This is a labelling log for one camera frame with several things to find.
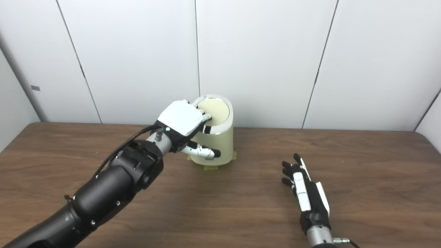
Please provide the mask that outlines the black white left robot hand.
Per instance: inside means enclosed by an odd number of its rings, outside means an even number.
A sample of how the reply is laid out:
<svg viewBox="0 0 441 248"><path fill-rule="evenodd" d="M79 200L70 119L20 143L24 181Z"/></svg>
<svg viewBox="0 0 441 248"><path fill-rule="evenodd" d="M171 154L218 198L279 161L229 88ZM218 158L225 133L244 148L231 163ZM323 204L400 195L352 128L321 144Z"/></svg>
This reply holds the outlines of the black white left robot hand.
<svg viewBox="0 0 441 248"><path fill-rule="evenodd" d="M162 156L182 152L198 157L220 157L219 150L192 140L211 119L210 114L187 100L174 101L159 115L154 123L159 129L148 141L155 143Z"/></svg>

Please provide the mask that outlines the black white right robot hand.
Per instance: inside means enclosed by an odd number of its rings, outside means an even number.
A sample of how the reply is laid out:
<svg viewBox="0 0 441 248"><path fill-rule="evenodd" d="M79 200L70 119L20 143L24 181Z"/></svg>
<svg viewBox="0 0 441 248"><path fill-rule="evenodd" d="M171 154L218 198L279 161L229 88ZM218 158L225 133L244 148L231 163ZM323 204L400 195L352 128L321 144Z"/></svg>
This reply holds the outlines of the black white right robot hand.
<svg viewBox="0 0 441 248"><path fill-rule="evenodd" d="M330 208L321 182L314 182L303 158L294 153L295 163L282 161L282 183L291 188L301 210L300 226L306 234L313 226L331 228Z"/></svg>

